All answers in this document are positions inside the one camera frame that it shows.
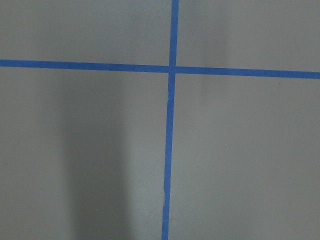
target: horizontal blue line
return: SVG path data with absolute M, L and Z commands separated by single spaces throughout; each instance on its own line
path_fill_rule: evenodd
M 177 66 L 177 74 L 204 74 L 204 75 L 229 75 L 249 77 L 273 77 L 294 79 L 320 79 L 320 72 L 314 71 L 285 71 L 285 70 L 263 70 L 263 69 L 241 69 L 241 68 L 215 68 L 215 67 L 193 67 Z
M 168 73 L 168 66 L 0 59 L 0 67 Z

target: gray floor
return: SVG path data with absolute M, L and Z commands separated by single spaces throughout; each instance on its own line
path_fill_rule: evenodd
M 320 1 L 181 0 L 177 65 L 320 72 Z M 0 59 L 169 64 L 171 1 L 0 0 Z M 168 74 L 0 68 L 0 239 L 159 240 Z M 170 240 L 320 238 L 320 81 L 176 76 Z

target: gray surface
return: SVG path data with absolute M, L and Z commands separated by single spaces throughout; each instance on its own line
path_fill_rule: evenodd
M 1 59 L 168 65 L 169 0 L 0 0 L 0 6 Z
M 178 66 L 320 71 L 319 0 L 182 0 Z
M 159 239 L 167 75 L 0 76 L 0 239 Z
M 320 239 L 320 82 L 178 75 L 171 240 Z

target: blue tape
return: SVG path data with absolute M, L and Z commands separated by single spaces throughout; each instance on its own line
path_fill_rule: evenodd
M 284 71 L 284 70 L 263 70 L 263 69 L 177 66 L 176 73 L 177 74 L 269 77 L 269 78 L 272 77 L 272 78 L 293 78 L 293 79 L 320 79 L 320 72 L 314 72 L 314 71 Z
M 168 73 L 168 66 L 0 59 L 0 67 Z
M 168 103 L 166 109 L 166 132 L 165 132 L 165 159 L 164 159 L 164 204 L 162 209 L 162 240 L 169 239 L 169 216 L 170 216 L 170 191 L 171 191 L 171 163 L 175 110 L 175 85 L 177 64 L 178 42 L 178 17 L 179 0 L 172 0 L 171 5 L 171 30 L 170 30 L 170 54 L 168 74 Z

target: vertical blue line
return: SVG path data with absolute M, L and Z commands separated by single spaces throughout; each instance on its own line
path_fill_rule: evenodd
M 171 162 L 174 128 L 175 85 L 177 64 L 179 0 L 172 0 L 170 53 L 168 74 L 168 103 L 166 108 L 165 159 L 164 159 L 164 204 L 162 209 L 162 240 L 169 239 L 169 214 L 171 190 Z

